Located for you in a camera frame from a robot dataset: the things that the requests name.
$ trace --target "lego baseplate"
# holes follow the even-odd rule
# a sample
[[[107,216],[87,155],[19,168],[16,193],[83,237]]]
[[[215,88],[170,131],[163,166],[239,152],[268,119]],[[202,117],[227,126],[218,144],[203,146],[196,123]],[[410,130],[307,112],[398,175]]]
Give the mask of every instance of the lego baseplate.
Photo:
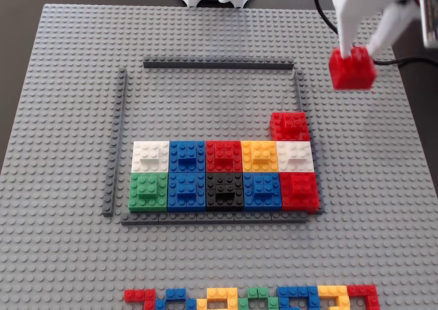
[[[364,21],[359,43],[377,22]],[[46,5],[0,176],[0,309],[132,309],[125,289],[163,298],[187,287],[201,298],[207,286],[273,294],[296,283],[375,284],[382,309],[436,310],[438,200],[398,69],[378,68],[375,94],[334,92],[337,46],[316,11]],[[298,85],[284,70],[144,68],[145,55],[292,58]],[[125,120],[105,218],[120,67]],[[120,225],[134,140],[268,140],[271,113],[297,110],[294,88],[315,141],[323,215]]]

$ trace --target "colorful lego pieces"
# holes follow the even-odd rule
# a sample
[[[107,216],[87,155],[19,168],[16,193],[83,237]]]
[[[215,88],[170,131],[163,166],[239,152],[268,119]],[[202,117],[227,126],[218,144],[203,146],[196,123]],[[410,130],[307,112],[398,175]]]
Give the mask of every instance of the colorful lego pieces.
[[[171,141],[169,172],[205,172],[205,142]]]
[[[365,298],[366,310],[380,310],[377,289],[375,285],[350,285],[347,286],[350,298]]]
[[[244,173],[244,200],[245,211],[280,211],[279,174]]]
[[[207,172],[241,172],[240,141],[207,141],[205,143]]]
[[[129,211],[319,210],[305,114],[270,124],[279,141],[134,142]]]
[[[207,211],[244,210],[242,175],[242,173],[207,173]]]
[[[328,67],[335,90],[369,90],[377,76],[366,47],[353,47],[347,58],[341,56],[339,48],[334,49]]]
[[[134,141],[131,172],[169,172],[169,141]]]
[[[244,172],[278,172],[274,141],[242,141]]]
[[[306,114],[272,113],[270,121],[271,138],[276,141],[310,141]]]
[[[365,298],[366,310],[380,310],[377,289],[374,285],[357,286],[280,286],[276,296],[269,295],[267,287],[249,287],[247,298],[238,298],[237,288],[207,288],[207,297],[197,300],[188,298],[185,289],[167,289],[165,300],[156,300],[154,289],[127,289],[125,302],[144,302],[144,309],[166,310],[167,302],[185,302],[187,310],[207,310],[207,303],[226,302],[226,309],[215,310],[249,310],[249,300],[267,300],[268,310],[292,310],[291,299],[305,299],[309,310],[321,309],[321,298],[332,298],[335,307],[329,310],[350,310],[350,298]]]
[[[205,211],[205,173],[169,173],[169,212]]]
[[[307,211],[320,208],[315,173],[280,173],[282,211]]]
[[[129,211],[166,212],[167,182],[168,173],[132,173]]]

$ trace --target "yellow lego brick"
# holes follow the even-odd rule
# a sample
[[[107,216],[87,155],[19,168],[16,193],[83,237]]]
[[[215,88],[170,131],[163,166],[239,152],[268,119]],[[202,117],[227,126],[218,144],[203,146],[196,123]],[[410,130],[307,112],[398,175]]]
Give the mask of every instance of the yellow lego brick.
[[[239,304],[237,303],[237,298],[229,298],[227,301],[228,310],[239,309]]]
[[[196,310],[207,310],[207,299],[206,298],[199,298],[198,300],[196,300]]]
[[[278,172],[275,141],[242,141],[244,172]]]
[[[218,289],[217,288],[207,288],[207,300],[214,301],[218,297]]]
[[[340,308],[350,308],[350,297],[347,295],[338,296],[336,305]]]
[[[238,298],[237,294],[237,288],[236,287],[230,287],[227,288],[227,298]]]
[[[216,301],[226,301],[227,300],[227,289],[226,288],[218,288],[218,297]]]
[[[346,286],[318,286],[318,295],[320,298],[336,298],[338,296],[347,296]]]

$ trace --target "dark table surface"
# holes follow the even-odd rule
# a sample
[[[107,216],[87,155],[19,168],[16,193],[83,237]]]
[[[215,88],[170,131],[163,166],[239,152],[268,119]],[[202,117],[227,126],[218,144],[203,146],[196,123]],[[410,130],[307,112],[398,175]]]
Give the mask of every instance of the dark table surface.
[[[0,0],[1,165],[8,147],[38,21],[46,3],[185,6],[181,0]],[[323,9],[333,9],[331,0],[320,0],[320,3]],[[199,6],[231,8],[229,3],[212,1],[202,1]],[[313,0],[250,0],[245,8],[315,9],[315,6]],[[394,45],[394,52],[396,57],[422,54],[438,60],[438,51],[426,51],[423,48],[419,22],[414,22],[405,31]],[[417,63],[406,65],[400,69],[400,73],[435,190],[438,190],[438,68]]]

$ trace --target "black lego brick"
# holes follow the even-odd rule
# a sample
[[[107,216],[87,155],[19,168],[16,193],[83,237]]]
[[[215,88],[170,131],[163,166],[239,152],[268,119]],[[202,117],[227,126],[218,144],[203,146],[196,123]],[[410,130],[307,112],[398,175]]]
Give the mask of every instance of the black lego brick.
[[[234,57],[150,57],[143,59],[144,68],[197,68],[197,69],[265,69],[291,70],[294,63],[279,58]]]
[[[207,172],[205,188],[207,212],[244,210],[244,184],[241,172]]]

